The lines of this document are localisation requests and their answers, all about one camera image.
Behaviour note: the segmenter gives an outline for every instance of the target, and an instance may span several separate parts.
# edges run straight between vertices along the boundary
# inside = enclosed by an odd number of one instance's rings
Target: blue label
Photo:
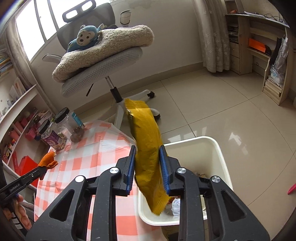
[[[80,127],[84,127],[84,124],[82,123],[82,121],[79,119],[79,117],[74,112],[72,114],[72,117]]]

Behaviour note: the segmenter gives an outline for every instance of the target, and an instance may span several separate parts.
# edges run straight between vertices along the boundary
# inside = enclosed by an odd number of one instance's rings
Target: purple label
[[[59,145],[61,144],[62,140],[60,139],[60,137],[58,136],[57,133],[55,133],[54,131],[51,132],[51,134],[49,135],[49,137],[47,138],[44,138],[44,141],[52,146],[53,148],[56,146],[56,145]]]

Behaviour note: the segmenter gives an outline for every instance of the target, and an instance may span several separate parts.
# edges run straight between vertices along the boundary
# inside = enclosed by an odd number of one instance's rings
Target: curtain
[[[41,88],[38,80],[31,71],[31,63],[22,46],[22,41],[18,34],[15,17],[12,18],[4,33],[6,52],[10,57],[16,75],[20,78],[26,89],[36,84],[39,94],[46,102],[51,112],[57,113],[57,109],[52,105],[47,95]]]
[[[230,67],[229,36],[224,0],[192,0],[199,25],[203,66],[210,72]]]

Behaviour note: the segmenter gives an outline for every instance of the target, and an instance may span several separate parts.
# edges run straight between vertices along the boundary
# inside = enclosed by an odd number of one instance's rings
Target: red and white tablecloth
[[[59,164],[47,171],[43,181],[39,181],[35,221],[76,176],[99,176],[114,167],[119,158],[128,156],[134,144],[134,140],[114,125],[100,120],[87,123],[83,137],[79,143],[68,141],[55,157]],[[91,202],[87,240],[90,240],[93,207],[94,199]],[[116,197],[116,226],[118,241],[166,240],[160,227],[150,226],[139,217],[138,188],[135,182],[128,197]]]

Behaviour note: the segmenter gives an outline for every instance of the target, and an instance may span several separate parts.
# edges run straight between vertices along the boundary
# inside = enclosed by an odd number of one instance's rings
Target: mesh chair seat
[[[135,47],[104,59],[66,80],[61,89],[62,95],[64,97],[70,97],[81,89],[89,87],[92,83],[134,64],[141,56],[142,49]]]

